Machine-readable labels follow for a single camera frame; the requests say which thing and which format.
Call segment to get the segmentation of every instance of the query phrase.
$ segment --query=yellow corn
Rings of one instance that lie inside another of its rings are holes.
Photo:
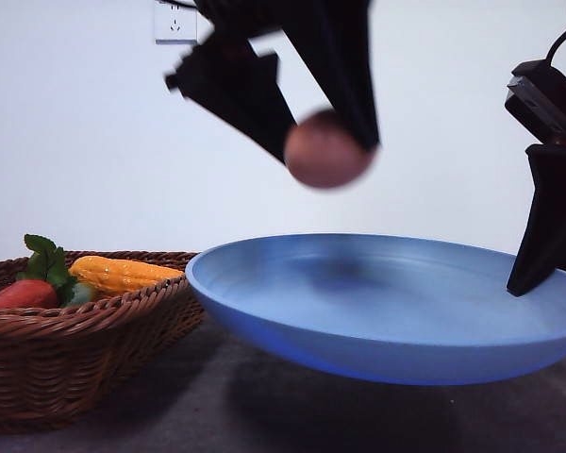
[[[114,260],[89,255],[75,260],[69,269],[79,281],[87,281],[104,295],[117,295],[155,285],[182,271],[134,260]]]

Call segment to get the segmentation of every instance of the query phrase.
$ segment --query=robotic arm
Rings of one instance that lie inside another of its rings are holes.
[[[284,162],[295,121],[276,84],[278,57],[257,56],[248,41],[282,30],[352,137],[370,150],[379,134],[369,6],[370,0],[355,0],[351,8],[341,0],[196,0],[191,8],[213,22],[214,31],[166,76],[166,84]],[[507,110],[541,142],[526,151],[536,191],[508,281],[514,295],[528,293],[556,268],[566,270],[566,77],[552,66],[565,40],[566,32],[546,59],[520,64],[508,85]]]

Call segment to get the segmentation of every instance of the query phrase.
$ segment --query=basket rim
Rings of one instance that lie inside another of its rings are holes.
[[[68,258],[82,255],[147,255],[153,257],[191,257],[193,252],[144,251],[67,251]],[[27,257],[0,261],[8,265],[27,260]],[[163,301],[190,290],[184,271],[182,275],[166,278],[152,286],[133,292],[105,297],[77,307],[55,309],[0,309],[0,337],[71,338],[96,331],[113,329],[131,323],[155,310]]]

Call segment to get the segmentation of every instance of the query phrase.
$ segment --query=black cable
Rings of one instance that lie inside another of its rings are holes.
[[[566,41],[566,31],[560,35],[560,37],[554,42],[554,45],[551,46],[549,52],[547,53],[547,58],[545,59],[549,65],[551,65],[552,59],[554,59],[554,55],[558,51],[559,47],[564,44]]]
[[[192,3],[178,2],[176,0],[159,0],[161,3],[167,3],[168,5],[174,5],[175,7],[181,7],[186,9],[197,9],[197,6]]]

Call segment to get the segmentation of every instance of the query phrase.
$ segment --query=plate rim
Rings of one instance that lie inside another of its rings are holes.
[[[206,249],[205,251],[198,253],[195,257],[193,257],[189,261],[189,263],[187,264],[187,267],[185,269],[185,275],[187,277],[187,280],[189,281],[189,284],[191,285],[191,287],[195,291],[197,291],[201,295],[209,298],[211,301],[215,302],[216,304],[226,308],[227,310],[233,310],[233,311],[236,311],[238,313],[242,313],[245,316],[249,316],[249,317],[252,317],[252,318],[255,318],[255,319],[258,319],[258,320],[268,321],[270,323],[274,323],[274,324],[277,324],[277,325],[280,325],[280,326],[283,326],[283,327],[287,327],[287,328],[289,328],[289,327],[297,328],[297,329],[304,330],[304,331],[307,331],[307,332],[314,332],[314,333],[323,334],[323,335],[331,335],[331,336],[340,337],[340,338],[344,338],[344,339],[350,339],[351,338],[351,339],[354,339],[354,340],[376,342],[376,343],[379,343],[379,344],[397,344],[397,345],[405,345],[405,346],[448,347],[448,348],[485,348],[485,347],[518,346],[518,345],[525,345],[525,344],[547,344],[547,343],[551,343],[553,341],[565,340],[566,339],[566,329],[559,330],[558,332],[556,332],[552,335],[524,336],[524,337],[516,337],[516,338],[512,338],[512,339],[506,339],[506,340],[503,340],[503,341],[501,341],[501,340],[500,341],[486,341],[486,342],[476,342],[476,343],[460,343],[460,342],[434,343],[434,342],[418,342],[418,341],[408,342],[408,341],[395,340],[393,338],[377,339],[377,338],[372,338],[372,337],[369,337],[369,336],[346,335],[346,334],[331,332],[331,331],[327,331],[327,330],[319,329],[319,328],[309,328],[309,327],[297,326],[297,325],[294,325],[294,324],[282,322],[279,319],[273,319],[271,317],[265,317],[265,316],[258,316],[254,313],[249,312],[249,311],[241,310],[241,309],[236,308],[236,307],[232,307],[231,305],[224,302],[224,300],[222,300],[222,298],[218,294],[215,294],[209,288],[207,288],[205,285],[203,285],[194,274],[194,268],[195,268],[195,266],[198,262],[203,260],[209,254],[211,254],[211,253],[213,253],[217,250],[220,250],[222,248],[238,245],[238,244],[241,244],[241,243],[258,242],[258,241],[265,241],[265,240],[276,240],[276,239],[280,239],[280,238],[290,238],[290,239],[296,238],[296,237],[306,238],[306,237],[310,237],[310,236],[322,236],[322,237],[323,236],[345,236],[345,237],[360,236],[360,237],[394,239],[394,240],[399,240],[399,241],[410,241],[410,242],[418,242],[418,243],[436,243],[436,244],[441,244],[441,245],[445,245],[445,246],[453,246],[453,247],[462,247],[462,248],[473,249],[473,250],[476,250],[476,251],[481,252],[481,253],[500,255],[500,256],[503,256],[503,257],[506,257],[506,258],[509,257],[513,260],[515,260],[515,258],[516,258],[515,255],[512,255],[510,253],[506,253],[506,252],[501,252],[501,251],[498,251],[498,250],[492,250],[492,249],[489,249],[489,248],[479,247],[479,246],[475,246],[475,245],[468,245],[468,244],[464,244],[464,243],[454,243],[454,242],[448,242],[448,241],[442,241],[442,240],[436,240],[436,239],[416,238],[416,237],[409,237],[409,236],[394,236],[394,235],[388,235],[388,234],[373,234],[373,233],[327,233],[327,232],[325,232],[325,233],[294,233],[294,234],[275,234],[275,235],[268,235],[268,236],[259,236],[259,237],[255,237],[255,238],[241,239],[241,240],[237,240],[237,241],[231,241],[231,242],[228,242],[228,243],[222,243],[220,245],[212,246],[212,247]],[[563,278],[566,278],[566,271],[563,271],[561,269],[556,269],[556,271],[554,273],[562,275]]]

